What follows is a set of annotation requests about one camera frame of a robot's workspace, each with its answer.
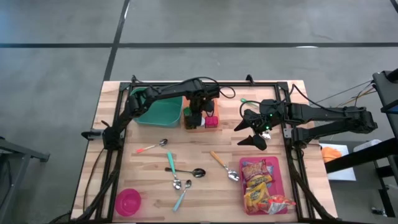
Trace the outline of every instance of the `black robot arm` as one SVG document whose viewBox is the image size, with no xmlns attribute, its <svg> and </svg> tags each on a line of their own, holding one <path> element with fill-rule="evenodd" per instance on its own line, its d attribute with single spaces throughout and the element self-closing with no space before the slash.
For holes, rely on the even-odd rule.
<svg viewBox="0 0 398 224">
<path fill-rule="evenodd" d="M 150 86 L 131 94 L 126 100 L 124 111 L 112 126 L 102 121 L 107 125 L 103 131 L 104 148 L 107 150 L 119 149 L 121 147 L 120 134 L 133 118 L 138 118 L 148 111 L 153 102 L 178 96 L 185 96 L 190 100 L 192 114 L 187 119 L 189 125 L 200 126 L 201 112 L 214 110 L 212 99 L 220 97 L 220 86 L 217 83 L 205 84 L 200 78 L 191 78 L 163 87 Z"/>
<path fill-rule="evenodd" d="M 291 125 L 306 124 L 309 121 L 334 121 L 332 123 L 317 126 L 315 128 L 284 129 L 286 138 L 290 138 L 291 145 L 305 147 L 312 139 L 318 139 L 331 134 L 346 131 L 354 133 L 370 133 L 377 128 L 372 114 L 365 108 L 355 106 L 344 108 L 312 108 L 300 103 L 286 103 L 284 101 L 263 100 L 260 103 L 260 113 L 245 110 L 242 122 L 234 129 L 239 131 L 252 128 L 254 136 L 242 140 L 238 145 L 256 146 L 260 150 L 267 148 L 261 134 L 272 130 L 281 122 Z"/>
</svg>

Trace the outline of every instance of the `green bowl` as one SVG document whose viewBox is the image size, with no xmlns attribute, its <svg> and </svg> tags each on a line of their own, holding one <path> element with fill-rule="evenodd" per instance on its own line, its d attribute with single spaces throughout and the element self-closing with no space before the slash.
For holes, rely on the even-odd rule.
<svg viewBox="0 0 398 224">
<path fill-rule="evenodd" d="M 133 89 L 131 94 L 145 89 L 146 88 Z M 180 123 L 181 110 L 182 96 L 157 100 L 150 106 L 146 113 L 139 118 L 134 118 L 134 121 L 138 124 L 174 128 Z"/>
</svg>

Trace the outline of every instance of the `pink cup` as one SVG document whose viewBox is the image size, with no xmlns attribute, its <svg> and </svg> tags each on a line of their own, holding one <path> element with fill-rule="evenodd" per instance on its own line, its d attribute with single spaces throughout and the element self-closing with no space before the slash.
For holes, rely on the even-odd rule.
<svg viewBox="0 0 398 224">
<path fill-rule="evenodd" d="M 124 189 L 116 197 L 115 209 L 119 215 L 129 217 L 135 214 L 141 205 L 141 196 L 134 189 Z"/>
</svg>

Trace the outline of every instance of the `wooden table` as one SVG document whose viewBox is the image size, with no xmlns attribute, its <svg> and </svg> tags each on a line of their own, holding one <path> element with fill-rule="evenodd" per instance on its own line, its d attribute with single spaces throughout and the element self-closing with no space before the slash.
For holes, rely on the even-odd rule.
<svg viewBox="0 0 398 224">
<path fill-rule="evenodd" d="M 288 81 L 288 83 L 289 88 L 294 83 L 305 93 L 302 80 Z M 104 129 L 105 126 L 101 123 L 101 120 L 109 124 L 112 123 L 118 89 L 119 82 L 104 82 L 93 128 Z M 234 89 L 236 97 L 233 99 L 227 99 L 220 95 L 218 103 L 220 125 L 222 127 L 220 131 L 187 133 L 181 127 L 173 129 L 157 128 L 141 126 L 133 121 L 129 124 L 118 192 L 126 188 L 136 189 L 140 192 L 142 203 L 140 210 L 132 217 L 121 217 L 115 212 L 113 222 L 297 221 L 294 207 L 290 207 L 285 215 L 246 215 L 243 212 L 241 183 L 229 180 L 225 170 L 209 153 L 210 151 L 215 151 L 234 170 L 239 170 L 238 161 L 241 157 L 276 156 L 279 160 L 285 196 L 293 198 L 280 126 L 276 126 L 271 131 L 272 139 L 267 141 L 268 148 L 265 151 L 260 151 L 254 146 L 236 145 L 237 142 L 252 134 L 250 129 L 238 132 L 233 131 L 241 121 L 238 112 L 241 104 L 240 99 L 261 101 L 267 98 L 275 98 L 274 89 L 255 86 L 234 87 Z M 223 91 L 228 94 L 228 89 L 223 89 Z M 290 97 L 292 102 L 308 103 L 296 91 Z M 304 125 L 307 128 L 312 126 L 313 123 Z M 157 147 L 141 154 L 135 153 L 136 149 L 156 144 L 163 138 L 169 140 L 165 148 Z M 92 141 L 88 145 L 75 203 L 73 204 L 72 218 L 76 218 L 82 213 L 83 195 L 87 181 L 94 161 L 102 148 L 102 140 Z M 177 212 L 173 212 L 172 208 L 182 191 L 174 190 L 172 187 L 172 174 L 164 171 L 164 167 L 169 167 L 166 156 L 168 150 L 173 154 L 177 169 L 193 170 L 200 167 L 206 170 L 206 176 L 200 179 L 194 178 L 191 174 L 177 174 L 183 183 L 188 179 L 192 180 L 192 187 L 187 191 L 185 199 Z M 100 188 L 105 155 L 106 153 L 101 155 L 91 180 L 86 206 L 90 204 Z M 336 208 L 319 147 L 308 145 L 305 149 L 304 161 L 311 191 L 326 210 L 336 217 Z M 104 211 L 108 209 L 108 200 L 109 196 L 106 195 Z M 301 201 L 302 208 L 306 212 L 305 200 L 302 194 Z"/>
</svg>

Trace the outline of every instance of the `silver spoon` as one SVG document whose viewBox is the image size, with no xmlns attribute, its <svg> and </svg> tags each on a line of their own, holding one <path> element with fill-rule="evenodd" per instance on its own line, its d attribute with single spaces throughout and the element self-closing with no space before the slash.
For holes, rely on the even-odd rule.
<svg viewBox="0 0 398 224">
<path fill-rule="evenodd" d="M 182 202 L 182 199 L 183 199 L 184 196 L 185 196 L 185 192 L 187 191 L 188 188 L 191 187 L 191 185 L 192 185 L 191 180 L 187 180 L 187 182 L 185 183 L 185 190 L 184 190 L 184 192 L 181 194 L 181 196 L 180 196 L 180 198 L 178 199 L 177 203 L 174 205 L 173 212 L 176 212 L 176 211 L 178 210 L 178 208 L 179 208 L 179 206 L 180 206 L 180 204 L 181 204 L 181 202 Z"/>
<path fill-rule="evenodd" d="M 173 176 L 174 176 L 173 187 L 176 190 L 180 190 L 181 189 L 181 180 L 177 179 L 177 175 L 175 174 L 174 161 L 173 161 L 172 153 L 171 152 L 167 152 L 167 157 L 169 158 L 170 167 L 172 167 L 172 170 L 173 170 Z"/>
<path fill-rule="evenodd" d="M 160 140 L 159 144 L 156 144 L 156 145 L 153 145 L 153 146 L 148 146 L 146 148 L 137 149 L 137 153 L 144 152 L 145 150 L 152 149 L 152 148 L 154 148 L 156 146 L 165 146 L 167 144 L 167 141 L 168 141 L 167 139 L 162 139 L 162 140 Z"/>
<path fill-rule="evenodd" d="M 169 167 L 166 167 L 166 168 L 164 169 L 164 171 L 170 172 L 170 171 L 172 171 L 172 169 L 169 168 Z M 185 171 L 185 170 L 178 170 L 178 169 L 176 169 L 175 171 L 176 171 L 176 172 L 187 172 L 187 173 L 190 173 L 190 174 L 192 174 L 194 177 L 197 177 L 197 178 L 199 178 L 199 177 L 204 177 L 204 176 L 206 175 L 206 171 L 205 171 L 204 169 L 201 169 L 201 168 L 196 168 L 196 169 L 194 169 L 193 171 Z"/>
<path fill-rule="evenodd" d="M 226 164 L 217 156 L 217 154 L 215 152 L 211 151 L 210 154 L 217 160 L 217 162 L 219 162 L 228 171 L 228 177 L 231 180 L 239 181 L 239 175 L 238 175 L 238 173 L 236 171 L 230 170 L 226 166 Z"/>
</svg>

